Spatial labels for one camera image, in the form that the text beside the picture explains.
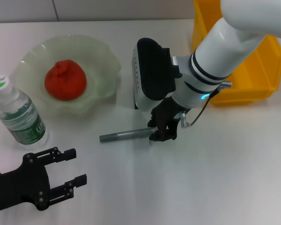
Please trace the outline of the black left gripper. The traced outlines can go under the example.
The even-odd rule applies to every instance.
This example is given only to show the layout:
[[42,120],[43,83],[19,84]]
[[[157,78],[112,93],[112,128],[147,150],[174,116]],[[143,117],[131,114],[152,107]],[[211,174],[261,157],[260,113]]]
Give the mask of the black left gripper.
[[45,165],[76,158],[76,150],[61,152],[53,147],[38,153],[27,153],[21,165],[0,175],[0,210],[21,203],[31,203],[40,210],[49,204],[57,204],[74,197],[74,188],[87,184],[87,176],[81,175],[63,185],[50,189]]

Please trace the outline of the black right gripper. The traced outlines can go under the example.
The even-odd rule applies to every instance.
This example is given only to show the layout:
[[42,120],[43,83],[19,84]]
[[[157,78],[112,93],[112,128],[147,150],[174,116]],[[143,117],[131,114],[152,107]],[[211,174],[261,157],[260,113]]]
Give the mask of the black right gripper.
[[165,98],[151,111],[151,119],[147,123],[147,126],[152,132],[149,135],[149,140],[175,140],[177,138],[179,119],[175,119],[174,117],[184,110],[185,108],[178,104],[172,97]]

